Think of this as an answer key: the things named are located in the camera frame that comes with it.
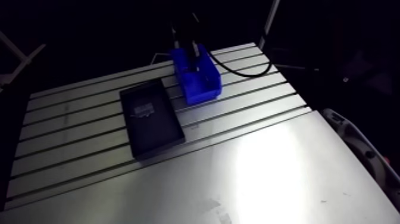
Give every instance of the metal rod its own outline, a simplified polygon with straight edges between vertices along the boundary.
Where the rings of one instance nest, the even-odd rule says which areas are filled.
[[[274,21],[274,18],[275,18],[276,10],[278,9],[278,6],[279,6],[279,2],[280,2],[280,0],[274,0],[274,2],[272,2],[271,10],[268,15],[267,22],[265,23],[265,26],[264,26],[264,32],[265,32],[266,36],[268,36],[268,34],[270,32],[272,22]],[[264,37],[261,37],[260,43],[258,44],[259,49],[263,50],[264,45],[265,45],[265,39],[264,39]]]

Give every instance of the metal surface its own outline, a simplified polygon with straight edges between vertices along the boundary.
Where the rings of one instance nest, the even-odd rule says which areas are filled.
[[[312,112],[0,214],[1,223],[400,223]]]
[[[229,67],[249,74],[264,71],[269,61],[253,43],[213,54]],[[32,94],[5,208],[73,192],[311,111],[275,66],[256,79],[217,69],[222,94],[194,106],[186,105],[171,62]],[[118,93],[154,78],[161,78],[186,142],[146,162],[136,161],[130,153]]]

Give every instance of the dark background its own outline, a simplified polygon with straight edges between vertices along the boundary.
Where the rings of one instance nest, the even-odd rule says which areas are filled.
[[[26,54],[46,47],[0,94],[0,198],[30,93],[148,65],[172,47],[175,10],[197,13],[211,50],[258,43],[271,3],[3,1],[0,30]],[[280,71],[306,102],[352,120],[399,172],[396,9],[386,0],[281,0],[263,50],[276,64],[297,66]],[[0,74],[17,64],[0,44]]]

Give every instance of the small object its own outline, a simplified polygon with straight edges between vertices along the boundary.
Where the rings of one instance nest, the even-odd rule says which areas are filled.
[[[134,113],[130,115],[131,117],[148,117],[150,114],[154,113],[154,107],[153,104],[149,102],[145,105],[135,107],[133,112]]]
[[[189,58],[183,48],[173,49],[171,56],[174,61],[175,74],[179,81],[186,103],[199,104],[215,99],[221,94],[221,74],[211,61],[204,46],[197,45],[199,56]],[[196,70],[191,70],[195,63]]]
[[[185,135],[160,80],[120,92],[132,154],[148,158],[185,142]]]

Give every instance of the blue bin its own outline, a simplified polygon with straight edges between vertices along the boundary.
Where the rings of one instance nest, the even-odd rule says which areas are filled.
[[[215,99],[221,94],[221,74],[211,61],[203,45],[198,45],[200,57],[196,59],[199,71],[188,72],[189,62],[183,48],[173,49],[175,75],[189,105]]]

